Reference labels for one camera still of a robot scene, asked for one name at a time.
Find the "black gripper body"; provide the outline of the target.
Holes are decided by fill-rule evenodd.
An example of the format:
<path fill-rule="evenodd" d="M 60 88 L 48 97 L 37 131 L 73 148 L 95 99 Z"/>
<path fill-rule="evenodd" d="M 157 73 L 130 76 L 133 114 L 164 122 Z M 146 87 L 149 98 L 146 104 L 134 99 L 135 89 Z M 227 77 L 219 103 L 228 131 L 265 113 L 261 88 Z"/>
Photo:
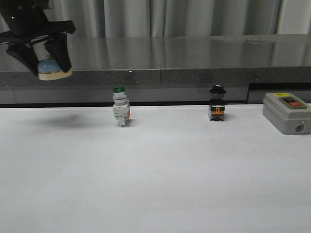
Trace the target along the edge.
<path fill-rule="evenodd" d="M 0 34 L 0 43 L 28 42 L 55 34 L 73 34 L 76 28 L 72 20 L 48 20 L 44 10 L 50 6 L 49 0 L 2 0 L 0 15 L 9 30 Z"/>

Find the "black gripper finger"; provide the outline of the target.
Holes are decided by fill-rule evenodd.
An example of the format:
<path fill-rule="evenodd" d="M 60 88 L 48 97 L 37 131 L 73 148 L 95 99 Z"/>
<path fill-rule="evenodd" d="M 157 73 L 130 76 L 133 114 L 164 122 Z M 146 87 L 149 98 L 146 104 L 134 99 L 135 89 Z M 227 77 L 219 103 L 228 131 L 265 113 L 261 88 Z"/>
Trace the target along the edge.
<path fill-rule="evenodd" d="M 68 72 L 72 68 L 67 41 L 66 33 L 58 33 L 50 36 L 45 42 L 46 51 L 54 58 L 63 72 Z"/>
<path fill-rule="evenodd" d="M 30 41 L 27 42 L 10 42 L 6 53 L 21 62 L 35 76 L 38 76 L 38 56 Z"/>

